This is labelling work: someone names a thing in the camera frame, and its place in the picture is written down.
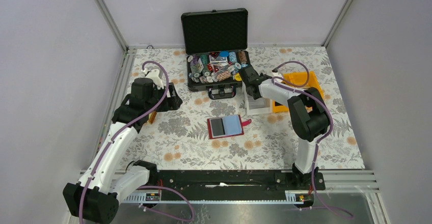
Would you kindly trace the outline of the white plastic bin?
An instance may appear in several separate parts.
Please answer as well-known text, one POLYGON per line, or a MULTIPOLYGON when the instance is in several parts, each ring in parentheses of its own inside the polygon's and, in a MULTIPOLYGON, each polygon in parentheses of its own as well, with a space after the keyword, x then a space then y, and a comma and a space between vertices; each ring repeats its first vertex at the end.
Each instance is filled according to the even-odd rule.
POLYGON ((270 114, 273 112, 271 101, 265 98, 259 98, 257 100, 253 99, 252 96, 247 94, 244 83, 242 84, 242 92, 245 97, 246 115, 254 116, 254 115, 262 115, 262 114, 270 114))

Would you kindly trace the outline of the red leather card holder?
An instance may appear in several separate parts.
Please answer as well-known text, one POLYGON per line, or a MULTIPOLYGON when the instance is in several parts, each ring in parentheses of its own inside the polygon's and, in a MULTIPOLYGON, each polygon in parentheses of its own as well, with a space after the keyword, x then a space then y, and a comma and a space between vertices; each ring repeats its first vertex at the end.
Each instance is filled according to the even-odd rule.
POLYGON ((219 139, 226 137, 233 137, 244 135, 244 127, 251 124, 252 120, 248 119, 243 121, 240 115, 230 115, 224 117, 215 117, 207 119, 208 136, 210 139, 219 139), (225 135, 219 137, 213 137, 211 134, 210 120, 215 118, 222 118, 224 123, 225 135))

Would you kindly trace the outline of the black credit card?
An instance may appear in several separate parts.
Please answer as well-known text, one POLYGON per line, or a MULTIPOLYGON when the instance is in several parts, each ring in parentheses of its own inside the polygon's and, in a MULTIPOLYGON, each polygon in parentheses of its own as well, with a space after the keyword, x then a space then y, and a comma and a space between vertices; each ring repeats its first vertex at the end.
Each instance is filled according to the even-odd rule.
POLYGON ((211 134, 213 137, 225 135, 224 123, 222 118, 210 120, 211 134))

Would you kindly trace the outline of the yellow bin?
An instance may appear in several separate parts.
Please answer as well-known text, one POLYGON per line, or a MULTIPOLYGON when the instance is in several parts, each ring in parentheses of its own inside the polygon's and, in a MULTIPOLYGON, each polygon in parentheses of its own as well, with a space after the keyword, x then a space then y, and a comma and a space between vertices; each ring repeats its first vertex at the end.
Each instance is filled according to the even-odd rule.
POLYGON ((283 77, 290 83, 295 85, 304 85, 304 88, 314 87, 318 89, 321 97, 324 97, 323 90, 320 87, 318 79, 314 71, 309 72, 309 79, 307 79, 307 72, 293 72, 285 73, 283 77))
MULTIPOLYGON (((283 78, 291 83, 294 82, 294 78, 292 76, 294 73, 284 73, 283 78)), ((289 108, 287 106, 281 105, 276 101, 272 101, 272 112, 273 113, 281 113, 281 112, 289 112, 289 108)))

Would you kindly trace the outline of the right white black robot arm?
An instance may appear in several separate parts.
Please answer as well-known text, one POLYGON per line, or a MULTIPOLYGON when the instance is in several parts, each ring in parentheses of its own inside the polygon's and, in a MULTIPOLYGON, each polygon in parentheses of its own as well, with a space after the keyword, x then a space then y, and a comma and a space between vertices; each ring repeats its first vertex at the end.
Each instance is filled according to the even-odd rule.
POLYGON ((333 119, 317 88, 293 85, 281 76, 258 73, 251 65, 239 75, 246 93, 253 99, 270 99, 288 108, 294 132, 300 138, 292 182, 305 189, 312 183, 318 144, 333 129, 333 119))

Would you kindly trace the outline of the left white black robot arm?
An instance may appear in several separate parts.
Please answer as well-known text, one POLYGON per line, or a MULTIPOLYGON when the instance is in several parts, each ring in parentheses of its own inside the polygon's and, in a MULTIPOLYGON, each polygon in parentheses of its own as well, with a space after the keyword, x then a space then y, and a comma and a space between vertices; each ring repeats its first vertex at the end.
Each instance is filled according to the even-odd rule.
POLYGON ((114 111, 105 141, 77 183, 68 183, 63 196, 71 215, 97 223, 111 223, 119 205, 139 186, 157 185, 157 173, 150 163, 135 165, 130 173, 114 180, 114 174, 129 145, 137 137, 150 113, 177 110, 182 104, 175 85, 167 86, 152 78, 137 78, 131 92, 114 111))

